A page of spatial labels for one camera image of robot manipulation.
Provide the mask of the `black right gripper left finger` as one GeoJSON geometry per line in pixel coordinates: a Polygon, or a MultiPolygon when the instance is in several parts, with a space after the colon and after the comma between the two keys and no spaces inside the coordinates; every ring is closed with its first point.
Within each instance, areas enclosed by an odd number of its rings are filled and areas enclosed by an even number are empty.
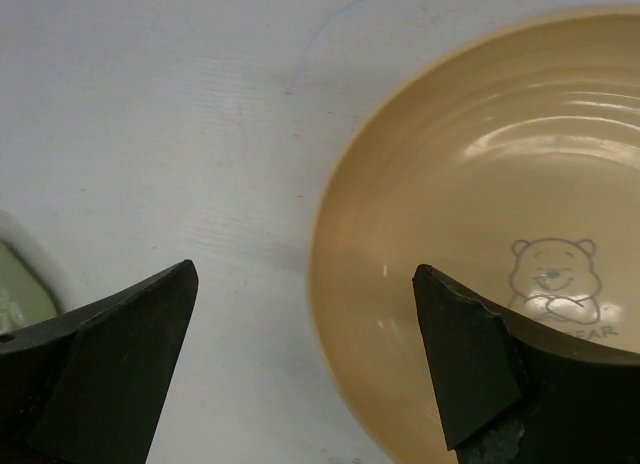
{"type": "Polygon", "coordinates": [[[146,462],[197,290],[185,260],[2,335],[2,462],[146,462]]]}

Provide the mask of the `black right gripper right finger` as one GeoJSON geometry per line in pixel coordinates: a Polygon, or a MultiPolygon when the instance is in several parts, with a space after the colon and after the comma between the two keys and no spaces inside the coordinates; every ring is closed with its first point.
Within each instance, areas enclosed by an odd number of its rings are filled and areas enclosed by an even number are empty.
{"type": "Polygon", "coordinates": [[[638,462],[638,354],[540,324],[429,265],[413,289],[458,462],[638,462]]]}

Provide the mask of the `green square panda dish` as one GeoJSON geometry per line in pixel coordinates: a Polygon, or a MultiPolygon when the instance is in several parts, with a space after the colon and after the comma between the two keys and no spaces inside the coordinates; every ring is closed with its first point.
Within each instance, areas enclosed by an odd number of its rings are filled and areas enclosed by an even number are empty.
{"type": "Polygon", "coordinates": [[[1,210],[1,334],[61,315],[61,277],[46,248],[13,215],[1,210]]]}

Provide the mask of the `pale orange round plate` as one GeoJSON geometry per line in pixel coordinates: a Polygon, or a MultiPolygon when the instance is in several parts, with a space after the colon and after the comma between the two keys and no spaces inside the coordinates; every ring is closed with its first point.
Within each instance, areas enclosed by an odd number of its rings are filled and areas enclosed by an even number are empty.
{"type": "Polygon", "coordinates": [[[337,165],[308,283],[327,366],[398,463],[446,446],[413,277],[429,265],[562,333],[639,356],[639,9],[556,13],[440,59],[337,165]]]}

